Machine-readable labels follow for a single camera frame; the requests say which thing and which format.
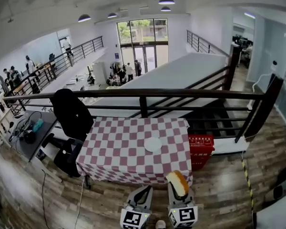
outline bread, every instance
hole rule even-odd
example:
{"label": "bread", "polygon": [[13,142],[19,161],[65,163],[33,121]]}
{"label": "bread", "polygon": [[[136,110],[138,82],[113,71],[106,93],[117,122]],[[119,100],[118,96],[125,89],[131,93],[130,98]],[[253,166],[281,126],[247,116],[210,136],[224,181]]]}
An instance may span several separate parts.
{"label": "bread", "polygon": [[171,182],[178,196],[183,197],[189,192],[189,185],[179,170],[172,171],[166,175],[168,182]]}

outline teal object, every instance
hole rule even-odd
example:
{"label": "teal object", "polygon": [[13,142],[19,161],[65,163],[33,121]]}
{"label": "teal object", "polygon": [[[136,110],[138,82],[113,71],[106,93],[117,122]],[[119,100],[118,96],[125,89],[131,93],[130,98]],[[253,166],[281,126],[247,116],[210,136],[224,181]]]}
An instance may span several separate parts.
{"label": "teal object", "polygon": [[33,132],[34,133],[37,132],[42,125],[43,125],[43,120],[38,119],[38,121],[35,123],[35,125],[33,127]]}

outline red box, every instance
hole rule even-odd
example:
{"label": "red box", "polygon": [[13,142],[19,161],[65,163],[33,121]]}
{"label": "red box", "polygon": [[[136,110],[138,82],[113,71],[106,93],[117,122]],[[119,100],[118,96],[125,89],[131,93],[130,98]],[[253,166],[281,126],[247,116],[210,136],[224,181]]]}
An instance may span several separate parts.
{"label": "red box", "polygon": [[212,135],[189,135],[192,170],[201,169],[214,149]]}

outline white plate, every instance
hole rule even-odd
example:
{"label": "white plate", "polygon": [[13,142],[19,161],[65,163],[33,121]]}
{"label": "white plate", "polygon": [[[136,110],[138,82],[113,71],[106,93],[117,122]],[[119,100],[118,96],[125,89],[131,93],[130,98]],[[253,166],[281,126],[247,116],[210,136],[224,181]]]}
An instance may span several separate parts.
{"label": "white plate", "polygon": [[144,147],[149,152],[155,152],[162,147],[162,142],[157,137],[150,137],[144,140]]}

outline office chair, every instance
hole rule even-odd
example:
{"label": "office chair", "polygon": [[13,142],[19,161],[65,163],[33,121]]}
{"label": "office chair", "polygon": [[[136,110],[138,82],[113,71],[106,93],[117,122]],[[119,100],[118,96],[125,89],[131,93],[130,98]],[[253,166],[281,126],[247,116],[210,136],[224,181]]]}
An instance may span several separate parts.
{"label": "office chair", "polygon": [[[55,138],[51,133],[43,141],[42,147],[53,145],[59,148],[54,158],[55,165],[71,177],[80,177],[76,168],[76,158],[93,125],[93,118],[84,103],[70,89],[58,90],[50,101],[63,132],[71,138],[66,141]],[[85,183],[86,187],[90,188],[87,176]]]}

